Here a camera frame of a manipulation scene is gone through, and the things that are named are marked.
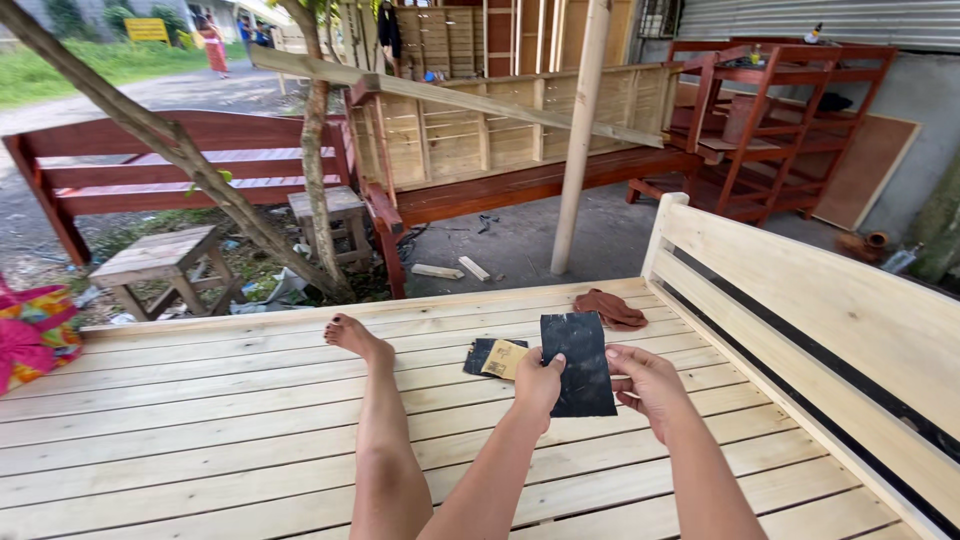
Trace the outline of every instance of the forearm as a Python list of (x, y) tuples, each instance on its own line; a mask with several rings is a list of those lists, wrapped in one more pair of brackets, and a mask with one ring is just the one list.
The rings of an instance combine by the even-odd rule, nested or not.
[(419, 540), (506, 538), (541, 429), (513, 406)]
[(689, 405), (666, 433), (684, 540), (760, 540), (766, 535), (700, 415)]

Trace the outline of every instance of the wooden pole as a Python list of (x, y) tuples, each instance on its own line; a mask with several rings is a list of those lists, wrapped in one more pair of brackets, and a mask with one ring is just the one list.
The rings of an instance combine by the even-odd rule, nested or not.
[(564, 191), (560, 200), (560, 220), (553, 242), (553, 260), (550, 272), (559, 276), (566, 272), (573, 245), (573, 231), (577, 225), (577, 207), (584, 187), (587, 151), (590, 146), (590, 126), (596, 109), (600, 74), (603, 71), (604, 51), (607, 50), (607, 32), (610, 31), (611, 0), (590, 0), (587, 10), (587, 29), (584, 48), (580, 55), (580, 74), (577, 76), (577, 100), (573, 104), (570, 142), (566, 150)]

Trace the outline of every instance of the person's right hand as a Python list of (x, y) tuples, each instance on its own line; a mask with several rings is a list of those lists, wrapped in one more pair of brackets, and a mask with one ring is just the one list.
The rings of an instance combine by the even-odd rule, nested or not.
[(637, 347), (607, 345), (607, 365), (611, 375), (630, 377), (612, 380), (616, 399), (646, 415), (661, 443), (666, 444), (670, 423), (678, 416), (696, 414), (670, 360)]

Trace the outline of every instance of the wooden headboard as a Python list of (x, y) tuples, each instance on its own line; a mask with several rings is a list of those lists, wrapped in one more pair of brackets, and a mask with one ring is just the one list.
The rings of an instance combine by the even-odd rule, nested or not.
[[(923, 502), (914, 505), (912, 494), (904, 497), (888, 481), (889, 474), (870, 467), (843, 441), (850, 440), (848, 435), (943, 518), (960, 526), (960, 465), (941, 450), (949, 448), (950, 437), (953, 444), (960, 439), (960, 303), (866, 264), (692, 209), (687, 200), (685, 194), (668, 193), (660, 201), (642, 270), (651, 289), (741, 364), (748, 377), (921, 536), (947, 538), (918, 509), (925, 507)], [(709, 272), (694, 269), (700, 264)], [(716, 279), (705, 277), (710, 272), (738, 289), (724, 285), (740, 301), (717, 286)], [(745, 307), (750, 299), (774, 316)], [(688, 306), (706, 315), (767, 371), (757, 369)], [(909, 414), (922, 417), (924, 433), (939, 439), (939, 446), (904, 423), (902, 412), (895, 416), (876, 402), (876, 392), (868, 390), (868, 396), (859, 389), (870, 384), (854, 385), (828, 367), (820, 359), (827, 359), (818, 352), (822, 349), (813, 345), (889, 392), (882, 401), (899, 401), (900, 411), (908, 410), (903, 405), (912, 408), (915, 412)], [(771, 372), (818, 410), (797, 405), (764, 375)], [(844, 433), (826, 430), (818, 420), (825, 416)]]

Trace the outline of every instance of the yellow sign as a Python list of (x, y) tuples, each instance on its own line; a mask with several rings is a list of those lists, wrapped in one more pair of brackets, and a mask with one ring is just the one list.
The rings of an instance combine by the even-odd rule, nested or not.
[(163, 19), (123, 19), (123, 23), (130, 41), (166, 41), (170, 45)]

